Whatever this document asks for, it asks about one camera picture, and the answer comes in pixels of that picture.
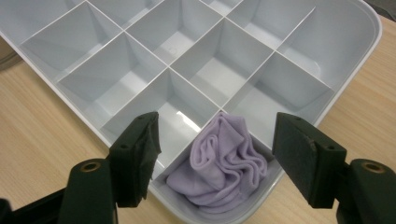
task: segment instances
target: fabric fold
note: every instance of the fabric fold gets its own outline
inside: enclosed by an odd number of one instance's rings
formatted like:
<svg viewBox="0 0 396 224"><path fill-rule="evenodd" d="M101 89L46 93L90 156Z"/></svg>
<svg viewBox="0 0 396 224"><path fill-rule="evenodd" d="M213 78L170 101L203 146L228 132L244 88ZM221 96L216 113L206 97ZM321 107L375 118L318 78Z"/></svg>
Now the fabric fold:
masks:
<svg viewBox="0 0 396 224"><path fill-rule="evenodd" d="M223 213L244 202L265 177L267 161L253 148L245 120L218 113L198 134L168 186L207 213Z"/></svg>

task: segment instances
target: tray compartment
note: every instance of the tray compartment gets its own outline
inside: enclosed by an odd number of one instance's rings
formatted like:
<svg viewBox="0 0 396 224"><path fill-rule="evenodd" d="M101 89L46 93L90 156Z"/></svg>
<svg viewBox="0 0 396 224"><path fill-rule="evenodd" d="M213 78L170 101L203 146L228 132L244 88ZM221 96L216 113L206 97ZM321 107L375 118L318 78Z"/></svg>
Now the tray compartment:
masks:
<svg viewBox="0 0 396 224"><path fill-rule="evenodd" d="M252 134L271 146L277 112L314 122L332 96L324 83L274 53L224 110L245 117Z"/></svg>
<svg viewBox="0 0 396 224"><path fill-rule="evenodd" d="M90 0L123 29L138 21L162 0Z"/></svg>
<svg viewBox="0 0 396 224"><path fill-rule="evenodd" d="M0 27L2 27L2 32L18 46L82 1L2 0L0 1Z"/></svg>
<svg viewBox="0 0 396 224"><path fill-rule="evenodd" d="M134 118L151 111L160 114L162 153L157 160L155 176L195 138L219 109L184 78L166 69L114 116L102 132L112 144Z"/></svg>
<svg viewBox="0 0 396 224"><path fill-rule="evenodd" d="M84 116L100 128L165 67L139 43L122 34L58 85Z"/></svg>
<svg viewBox="0 0 396 224"><path fill-rule="evenodd" d="M314 7L314 0L250 0L239 4L227 17L277 49Z"/></svg>
<svg viewBox="0 0 396 224"><path fill-rule="evenodd" d="M150 184L150 191L173 211L178 217L188 223L242 223L251 216L269 195L282 175L282 169L275 160L269 147L263 145L252 136L254 148L268 161L267 176L262 180L259 187L244 202L221 214L208 214L198 209L196 205L187 200L183 195L173 191L166 185L166 178L185 160L190 157L191 145L172 162L172 164Z"/></svg>
<svg viewBox="0 0 396 224"><path fill-rule="evenodd" d="M21 45L22 51L54 81L91 57L120 28L83 3Z"/></svg>
<svg viewBox="0 0 396 224"><path fill-rule="evenodd" d="M220 14L200 1L169 0L160 3L127 31L169 64L220 19Z"/></svg>
<svg viewBox="0 0 396 224"><path fill-rule="evenodd" d="M219 14L226 16L242 0L202 0Z"/></svg>
<svg viewBox="0 0 396 224"><path fill-rule="evenodd" d="M272 52L232 22L225 20L171 66L222 106Z"/></svg>
<svg viewBox="0 0 396 224"><path fill-rule="evenodd" d="M278 51L337 91L373 45L371 24L352 1L318 1Z"/></svg>

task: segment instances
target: plastic tray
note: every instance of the plastic tray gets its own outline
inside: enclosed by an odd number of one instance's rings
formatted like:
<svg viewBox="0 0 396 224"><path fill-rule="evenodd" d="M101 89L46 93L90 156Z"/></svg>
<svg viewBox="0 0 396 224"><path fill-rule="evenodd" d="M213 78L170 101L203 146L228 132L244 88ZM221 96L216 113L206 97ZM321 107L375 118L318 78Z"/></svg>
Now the plastic tray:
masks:
<svg viewBox="0 0 396 224"><path fill-rule="evenodd" d="M283 171L276 112L318 125L381 36L360 0L3 0L0 34L108 145L160 113L163 153L150 191L189 223L248 218ZM209 215L170 190L219 112L245 117L268 176L245 203Z"/></svg>

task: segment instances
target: wooden table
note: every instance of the wooden table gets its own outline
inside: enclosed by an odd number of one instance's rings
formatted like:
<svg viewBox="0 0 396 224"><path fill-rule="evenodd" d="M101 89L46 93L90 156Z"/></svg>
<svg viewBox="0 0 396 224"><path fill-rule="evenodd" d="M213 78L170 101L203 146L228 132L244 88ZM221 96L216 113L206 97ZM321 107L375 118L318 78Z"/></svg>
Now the wooden table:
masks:
<svg viewBox="0 0 396 224"><path fill-rule="evenodd" d="M356 158L396 170L396 23L319 128ZM27 65L0 72L0 197L22 207L64 188L80 161L103 158L106 146ZM314 210L284 176L247 223L335 223L335 211ZM120 223L180 223L153 195L119 209Z"/></svg>

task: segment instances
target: crumpled cloth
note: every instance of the crumpled cloth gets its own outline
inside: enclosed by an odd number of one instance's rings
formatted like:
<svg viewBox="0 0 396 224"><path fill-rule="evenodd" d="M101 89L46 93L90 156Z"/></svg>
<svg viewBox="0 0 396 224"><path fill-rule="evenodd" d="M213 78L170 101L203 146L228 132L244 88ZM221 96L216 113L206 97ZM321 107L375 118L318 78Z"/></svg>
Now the crumpled cloth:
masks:
<svg viewBox="0 0 396 224"><path fill-rule="evenodd" d="M202 211L217 214L244 202L266 172L267 161L253 148L245 119L220 112L166 183Z"/></svg>

